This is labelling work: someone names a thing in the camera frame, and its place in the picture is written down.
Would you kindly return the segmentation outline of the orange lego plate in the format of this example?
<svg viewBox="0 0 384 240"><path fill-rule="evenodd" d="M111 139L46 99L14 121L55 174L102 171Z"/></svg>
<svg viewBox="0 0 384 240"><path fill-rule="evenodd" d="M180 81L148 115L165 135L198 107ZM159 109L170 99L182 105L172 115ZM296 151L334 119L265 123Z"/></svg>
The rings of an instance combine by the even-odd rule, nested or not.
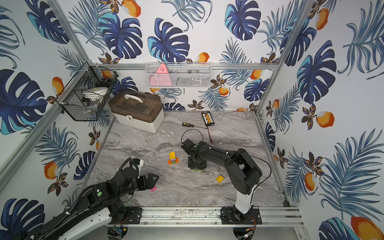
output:
<svg viewBox="0 0 384 240"><path fill-rule="evenodd" d="M175 160L168 160L168 164L169 165L173 165L173 164L177 164L177 163L179 163L179 159L178 158L176 158Z"/></svg>

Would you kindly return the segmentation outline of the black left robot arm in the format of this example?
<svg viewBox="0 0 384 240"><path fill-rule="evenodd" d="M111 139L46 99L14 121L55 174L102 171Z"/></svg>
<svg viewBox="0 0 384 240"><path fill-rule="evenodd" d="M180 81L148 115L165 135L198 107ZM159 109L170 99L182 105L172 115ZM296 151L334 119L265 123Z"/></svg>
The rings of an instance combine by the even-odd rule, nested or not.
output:
<svg viewBox="0 0 384 240"><path fill-rule="evenodd" d="M93 230L113 225L139 224L142 208L126 207L122 197L136 191L151 190L159 176L140 174L141 160L128 158L117 169L114 177L86 187L63 213L23 236L25 240L78 239Z"/></svg>

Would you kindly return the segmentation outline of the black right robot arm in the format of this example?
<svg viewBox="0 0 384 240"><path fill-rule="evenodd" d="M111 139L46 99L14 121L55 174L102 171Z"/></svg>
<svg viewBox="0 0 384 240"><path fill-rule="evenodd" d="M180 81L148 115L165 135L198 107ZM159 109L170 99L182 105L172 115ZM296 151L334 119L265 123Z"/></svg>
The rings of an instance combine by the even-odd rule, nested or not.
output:
<svg viewBox="0 0 384 240"><path fill-rule="evenodd" d="M202 171L211 162L223 167L237 190L237 198L232 207L221 209L220 219L223 224L256 224L259 209L253 204L254 193L259 185L264 183L272 175L271 165L260 159L269 166L270 172L265 179L261 179L263 172L254 161L256 157L251 156L246 150L239 148L236 151L227 151L211 146L203 140L193 141L181 138L181 148L188 155L188 167L194 171Z"/></svg>

